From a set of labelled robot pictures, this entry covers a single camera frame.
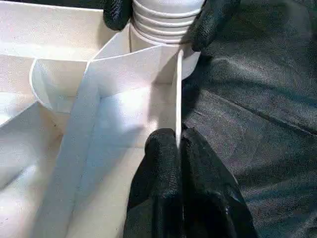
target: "black cloth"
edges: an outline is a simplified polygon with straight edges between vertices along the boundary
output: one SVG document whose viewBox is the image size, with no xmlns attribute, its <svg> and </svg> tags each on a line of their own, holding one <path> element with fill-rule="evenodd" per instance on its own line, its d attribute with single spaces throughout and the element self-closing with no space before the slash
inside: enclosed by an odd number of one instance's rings
<svg viewBox="0 0 317 238">
<path fill-rule="evenodd" d="M 182 119 L 237 178 L 262 238 L 317 237 L 315 1 L 242 0 L 183 81 Z"/>
</svg>

